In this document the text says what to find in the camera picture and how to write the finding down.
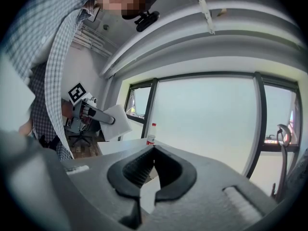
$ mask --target wooden floor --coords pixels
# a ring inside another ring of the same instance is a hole
[[[105,142],[104,138],[102,136],[96,136],[96,134],[87,134],[87,136],[92,136],[92,139],[88,139],[88,141],[91,143],[90,147],[84,141],[78,141],[75,146],[72,147],[71,145],[76,139],[71,138],[67,140],[75,159],[102,155],[100,149],[97,146],[97,142]]]

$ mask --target metal bracket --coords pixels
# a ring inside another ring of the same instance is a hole
[[[214,24],[213,24],[213,21],[212,21],[211,13],[207,8],[207,4],[206,4],[205,0],[198,0],[198,1],[199,1],[201,8],[202,8],[202,13],[205,14],[205,19],[207,21],[210,33],[215,34]]]

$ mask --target large window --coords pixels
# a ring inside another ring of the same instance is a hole
[[[133,131],[123,140],[145,138],[156,123],[158,141],[221,161],[267,194],[278,186],[282,168],[278,124],[292,134],[289,171],[297,160],[302,114],[296,82],[257,72],[153,79],[130,86],[125,111]]]

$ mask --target black window frame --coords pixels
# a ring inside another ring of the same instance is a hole
[[[260,72],[254,72],[254,73],[233,72],[233,71],[201,72],[201,73],[191,73],[191,74],[184,74],[184,75],[169,76],[169,77],[163,77],[159,79],[154,78],[151,80],[147,80],[145,82],[130,85],[128,94],[127,94],[127,99],[125,102],[125,111],[127,108],[128,99],[129,99],[131,90],[138,89],[138,88],[151,87],[144,120],[138,117],[127,115],[128,119],[134,120],[136,122],[143,124],[141,138],[145,138],[147,136],[158,82],[188,79],[188,78],[201,78],[201,77],[243,77],[243,78],[252,78],[254,80],[255,88],[257,92],[256,95],[257,95],[257,103],[258,103],[258,109],[259,109],[258,114],[260,115],[260,118],[259,118],[257,133],[256,133],[256,141],[255,141],[254,149],[252,149],[251,151],[252,154],[250,155],[250,161],[247,162],[246,170],[243,173],[243,175],[246,176],[247,178],[250,178],[252,176],[256,168],[261,152],[281,153],[276,144],[265,143],[266,128],[267,128],[267,100],[266,100],[266,93],[265,93],[265,85],[290,90],[296,93],[296,102],[299,107],[300,117],[296,116],[295,118],[297,119],[296,124],[299,123],[300,125],[298,128],[299,129],[298,144],[290,145],[288,147],[288,152],[294,153],[294,156],[291,161],[290,168],[289,168],[289,172],[291,172],[298,159],[299,149],[301,145],[302,131],[303,131],[303,108],[302,108],[301,95],[300,95],[298,83],[296,81],[289,81],[281,77],[271,76],[268,74],[261,74]]]

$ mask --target bottle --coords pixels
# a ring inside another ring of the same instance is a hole
[[[150,131],[148,133],[148,138],[146,140],[147,145],[155,144],[155,136],[156,136],[156,123],[152,123]]]

